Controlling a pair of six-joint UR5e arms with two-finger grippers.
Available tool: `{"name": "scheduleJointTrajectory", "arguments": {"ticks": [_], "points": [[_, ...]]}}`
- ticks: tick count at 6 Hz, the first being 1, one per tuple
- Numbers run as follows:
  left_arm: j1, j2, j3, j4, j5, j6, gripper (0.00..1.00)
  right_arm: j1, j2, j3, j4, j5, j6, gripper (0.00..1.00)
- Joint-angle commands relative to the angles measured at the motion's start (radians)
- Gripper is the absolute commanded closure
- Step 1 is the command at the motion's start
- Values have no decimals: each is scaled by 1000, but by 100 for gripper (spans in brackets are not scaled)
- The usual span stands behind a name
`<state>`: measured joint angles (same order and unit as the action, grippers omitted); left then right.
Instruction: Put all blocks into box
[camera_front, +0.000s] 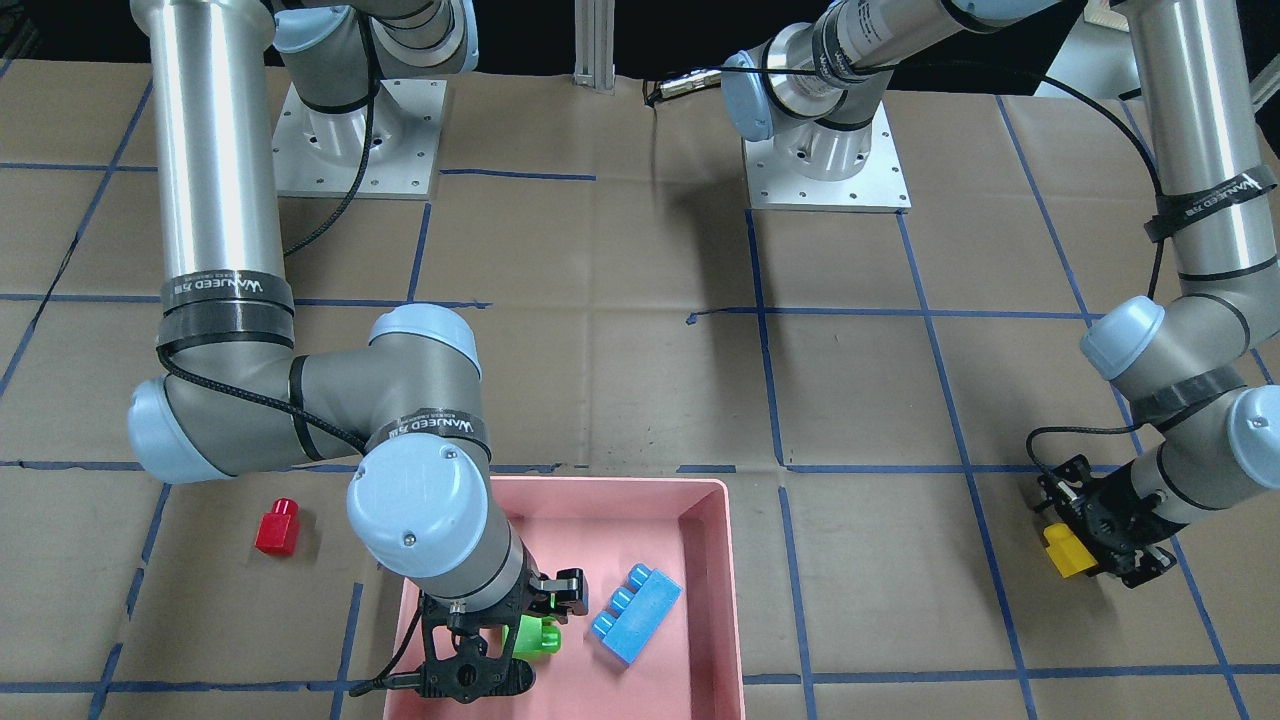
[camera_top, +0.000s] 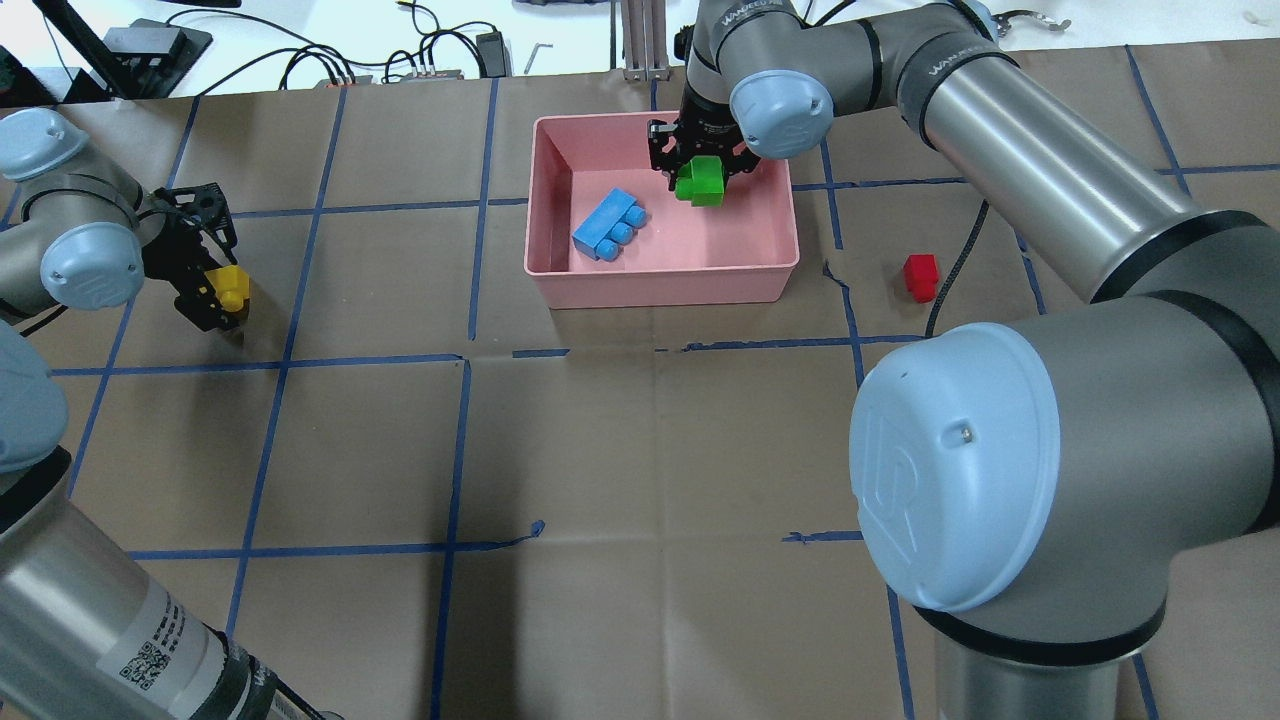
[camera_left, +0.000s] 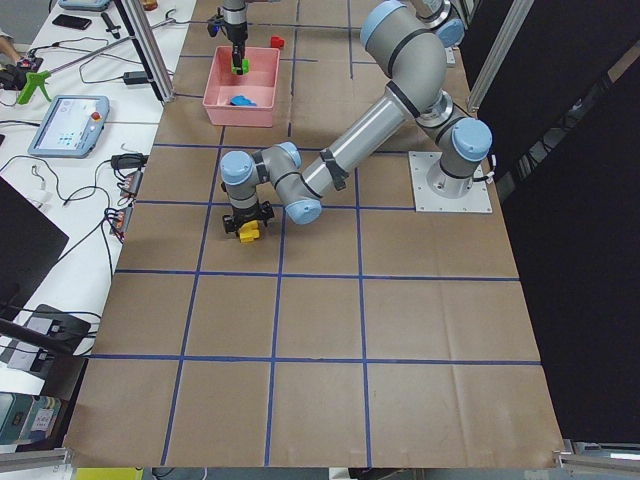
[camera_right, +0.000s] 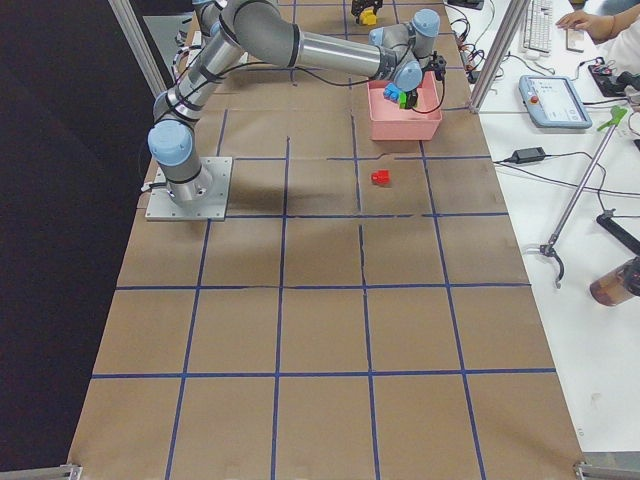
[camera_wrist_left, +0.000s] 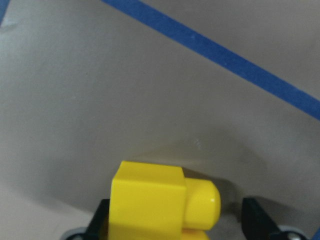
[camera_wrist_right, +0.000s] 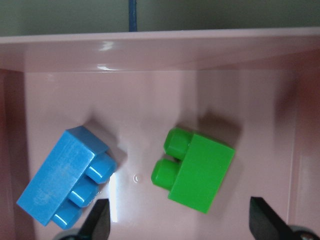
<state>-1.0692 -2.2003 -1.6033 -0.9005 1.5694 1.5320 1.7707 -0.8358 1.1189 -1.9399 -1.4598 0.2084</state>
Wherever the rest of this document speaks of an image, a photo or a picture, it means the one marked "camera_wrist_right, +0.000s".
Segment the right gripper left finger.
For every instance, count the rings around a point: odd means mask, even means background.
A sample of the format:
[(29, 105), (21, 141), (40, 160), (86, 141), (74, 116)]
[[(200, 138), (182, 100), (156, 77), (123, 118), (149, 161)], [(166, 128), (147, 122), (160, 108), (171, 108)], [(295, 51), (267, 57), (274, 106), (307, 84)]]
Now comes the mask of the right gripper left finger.
[(98, 199), (77, 233), (76, 240), (107, 240), (111, 231), (110, 201)]

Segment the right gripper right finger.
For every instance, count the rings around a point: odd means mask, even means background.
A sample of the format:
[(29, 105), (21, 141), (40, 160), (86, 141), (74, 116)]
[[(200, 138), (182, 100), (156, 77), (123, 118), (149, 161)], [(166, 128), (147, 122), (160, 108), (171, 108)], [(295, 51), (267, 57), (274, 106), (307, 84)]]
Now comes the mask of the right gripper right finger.
[(250, 197), (249, 230), (255, 240), (299, 240), (262, 197)]

